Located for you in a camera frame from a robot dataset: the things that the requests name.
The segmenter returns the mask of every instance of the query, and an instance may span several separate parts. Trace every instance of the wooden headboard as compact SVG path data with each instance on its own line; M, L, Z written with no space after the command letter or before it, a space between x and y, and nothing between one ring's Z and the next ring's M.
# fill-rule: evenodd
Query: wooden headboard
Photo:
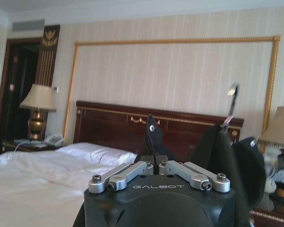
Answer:
M143 144L145 121L152 114L164 132L163 143L179 161L186 161L206 129L225 117L179 113L121 105L77 101L74 143L89 142L137 153ZM234 118L229 127L239 140L244 120Z

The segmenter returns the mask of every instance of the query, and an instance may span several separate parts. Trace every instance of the lampshade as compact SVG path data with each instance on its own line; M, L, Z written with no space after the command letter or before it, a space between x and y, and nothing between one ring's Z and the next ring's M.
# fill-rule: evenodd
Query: lampshade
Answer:
M33 84L26 98L20 103L20 108L38 111L56 110L52 88Z
M284 148L284 106L277 108L275 116L259 142Z

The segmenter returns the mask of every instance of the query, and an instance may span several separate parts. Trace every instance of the metal hook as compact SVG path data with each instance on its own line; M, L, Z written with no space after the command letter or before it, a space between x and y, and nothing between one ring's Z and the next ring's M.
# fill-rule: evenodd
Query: metal hook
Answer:
M232 96L232 101L231 101L231 108L229 110L228 117L223 122L223 126L229 125L229 123L233 119L233 111L234 111L234 108L235 108L235 104L236 104L238 93L239 93L239 84L238 83L234 83L231 86L231 88L228 91L228 93L227 93L227 96L230 96L230 97Z

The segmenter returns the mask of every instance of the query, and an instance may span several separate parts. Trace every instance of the white telephone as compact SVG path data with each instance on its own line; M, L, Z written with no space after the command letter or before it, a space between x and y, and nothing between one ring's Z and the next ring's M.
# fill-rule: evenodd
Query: white telephone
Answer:
M53 134L45 138L44 143L55 146L55 147L61 147L63 145L64 138L61 134Z

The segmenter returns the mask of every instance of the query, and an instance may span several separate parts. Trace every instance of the dark wooden door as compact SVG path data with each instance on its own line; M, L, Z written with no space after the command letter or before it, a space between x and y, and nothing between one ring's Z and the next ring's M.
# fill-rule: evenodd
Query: dark wooden door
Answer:
M38 51L33 45L16 44L10 51L7 83L3 96L0 140L27 138L27 121L30 118L30 111L19 108L19 105L28 95L35 81L38 62Z

